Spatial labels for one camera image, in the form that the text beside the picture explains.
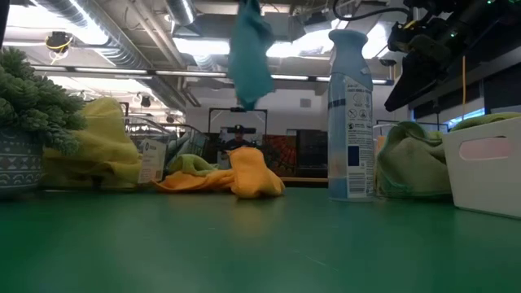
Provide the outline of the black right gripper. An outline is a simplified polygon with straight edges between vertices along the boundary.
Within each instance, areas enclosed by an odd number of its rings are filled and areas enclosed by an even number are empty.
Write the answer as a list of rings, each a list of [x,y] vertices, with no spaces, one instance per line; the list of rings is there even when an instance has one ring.
[[[388,37],[388,49],[393,52],[416,53],[402,59],[402,75],[389,94],[384,106],[395,111],[427,94],[447,76],[451,50],[439,40],[449,23],[441,18],[396,22]]]

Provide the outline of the teal blue microfiber towel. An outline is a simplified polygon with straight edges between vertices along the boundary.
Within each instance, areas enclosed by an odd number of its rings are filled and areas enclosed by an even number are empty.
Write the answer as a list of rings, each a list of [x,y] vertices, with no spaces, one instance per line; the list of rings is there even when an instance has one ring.
[[[234,82],[240,105],[247,111],[274,90],[266,55],[273,44],[273,31],[261,15],[259,1],[239,0],[230,38],[228,77]]]

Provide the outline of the pale yellow fluffy towel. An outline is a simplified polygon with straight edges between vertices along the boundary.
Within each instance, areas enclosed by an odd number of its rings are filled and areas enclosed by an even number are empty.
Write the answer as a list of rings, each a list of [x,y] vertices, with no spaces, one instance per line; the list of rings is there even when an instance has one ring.
[[[75,132],[80,142],[78,155],[85,160],[136,164],[140,155],[125,132],[120,103],[114,98],[99,98],[81,110],[87,126]]]

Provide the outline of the light blue spray bottle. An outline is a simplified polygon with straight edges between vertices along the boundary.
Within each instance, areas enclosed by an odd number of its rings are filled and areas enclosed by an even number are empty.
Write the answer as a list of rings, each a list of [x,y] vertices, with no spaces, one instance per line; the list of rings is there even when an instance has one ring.
[[[328,84],[328,188],[338,201],[374,198],[373,81],[362,55],[368,38],[352,30],[333,30],[335,57]]]

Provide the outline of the black crate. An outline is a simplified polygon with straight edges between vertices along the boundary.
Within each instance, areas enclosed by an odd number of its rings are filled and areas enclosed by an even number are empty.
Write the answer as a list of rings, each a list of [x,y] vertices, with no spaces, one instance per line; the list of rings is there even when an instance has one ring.
[[[326,168],[327,132],[301,129],[297,131],[297,164],[300,168]]]

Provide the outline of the white plastic bin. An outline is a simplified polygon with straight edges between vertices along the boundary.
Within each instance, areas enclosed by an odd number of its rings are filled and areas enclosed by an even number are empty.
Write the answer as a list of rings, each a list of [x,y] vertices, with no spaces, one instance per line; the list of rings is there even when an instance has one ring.
[[[521,219],[521,117],[443,136],[456,207]]]

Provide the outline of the red web pattern poster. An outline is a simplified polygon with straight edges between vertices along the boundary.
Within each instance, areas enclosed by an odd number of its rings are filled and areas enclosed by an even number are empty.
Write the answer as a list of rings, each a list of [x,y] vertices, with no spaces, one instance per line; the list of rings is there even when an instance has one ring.
[[[266,165],[279,177],[297,175],[296,136],[265,135],[262,152]]]

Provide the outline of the person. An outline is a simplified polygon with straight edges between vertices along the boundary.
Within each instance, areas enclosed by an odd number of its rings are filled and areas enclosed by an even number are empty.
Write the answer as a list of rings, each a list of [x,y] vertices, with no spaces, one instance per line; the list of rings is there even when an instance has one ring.
[[[254,142],[249,142],[244,138],[245,128],[242,125],[236,125],[234,127],[234,138],[227,141],[222,148],[221,158],[227,159],[228,152],[233,151],[240,147],[256,147]]]

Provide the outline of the long ceiling strip light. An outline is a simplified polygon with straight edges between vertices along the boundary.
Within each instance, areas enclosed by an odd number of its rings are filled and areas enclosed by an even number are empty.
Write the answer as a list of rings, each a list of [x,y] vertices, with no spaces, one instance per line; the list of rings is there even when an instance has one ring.
[[[158,77],[201,77],[201,78],[227,78],[226,72],[203,72],[187,70],[155,70],[155,69],[127,69],[127,68],[90,68],[73,66],[55,65],[36,65],[32,64],[36,72],[74,72],[74,73],[93,73],[105,75],[124,75],[124,76],[158,76]],[[276,81],[305,81],[327,83],[330,77],[326,76],[306,76],[306,75],[284,75],[272,74],[271,78]]]

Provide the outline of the green table mat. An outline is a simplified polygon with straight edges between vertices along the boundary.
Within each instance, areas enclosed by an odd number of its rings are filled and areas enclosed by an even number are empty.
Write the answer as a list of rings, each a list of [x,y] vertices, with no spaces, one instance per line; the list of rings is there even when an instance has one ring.
[[[521,293],[521,221],[324,189],[41,192],[0,202],[0,293]]]

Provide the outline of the clear plastic bin with label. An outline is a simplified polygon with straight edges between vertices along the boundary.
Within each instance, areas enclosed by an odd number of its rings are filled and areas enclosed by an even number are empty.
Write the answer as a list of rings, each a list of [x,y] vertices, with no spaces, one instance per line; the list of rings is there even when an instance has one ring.
[[[130,125],[127,123],[127,119],[125,119],[125,132],[127,133],[128,137],[131,139],[131,141],[134,143],[134,145],[138,149],[138,153],[141,155],[142,158],[142,167],[140,169],[139,175],[138,175],[138,182],[137,185],[132,188],[138,188],[143,185],[147,185],[153,181],[159,181],[162,178],[163,175],[163,168],[164,168],[164,155],[165,155],[165,147],[166,145],[162,142],[158,142],[156,140],[152,140],[150,138],[144,138],[141,142],[136,143],[134,139],[130,136],[129,130]],[[78,150],[72,154],[76,154],[80,149],[80,142]]]

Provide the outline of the black ceiling device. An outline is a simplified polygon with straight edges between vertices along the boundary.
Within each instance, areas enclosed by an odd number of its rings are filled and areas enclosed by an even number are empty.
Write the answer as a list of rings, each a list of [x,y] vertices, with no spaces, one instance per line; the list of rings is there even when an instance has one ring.
[[[46,37],[44,45],[50,51],[51,65],[68,55],[72,41],[73,35],[62,31],[53,31]]]

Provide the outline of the potted green succulent plant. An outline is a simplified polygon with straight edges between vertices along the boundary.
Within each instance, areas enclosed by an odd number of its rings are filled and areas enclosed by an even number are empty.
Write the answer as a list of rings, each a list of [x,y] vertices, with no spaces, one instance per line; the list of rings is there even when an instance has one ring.
[[[86,127],[81,98],[34,73],[26,54],[0,50],[0,199],[36,189],[46,148],[71,155]]]

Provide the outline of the black gantry frame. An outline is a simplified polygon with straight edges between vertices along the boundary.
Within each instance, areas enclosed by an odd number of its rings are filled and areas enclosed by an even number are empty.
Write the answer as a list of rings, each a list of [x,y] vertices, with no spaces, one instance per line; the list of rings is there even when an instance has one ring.
[[[222,128],[231,130],[235,125],[242,125],[247,129],[246,133],[267,134],[268,113],[265,109],[247,111],[242,107],[210,107],[207,132],[217,133]]]

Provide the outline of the silver ventilation duct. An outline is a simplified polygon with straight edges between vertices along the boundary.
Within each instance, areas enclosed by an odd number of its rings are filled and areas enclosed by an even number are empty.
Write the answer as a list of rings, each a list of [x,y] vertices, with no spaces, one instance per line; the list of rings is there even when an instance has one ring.
[[[67,20],[78,32],[93,33],[98,52],[117,68],[150,68],[149,62],[95,0],[33,0],[53,15]]]

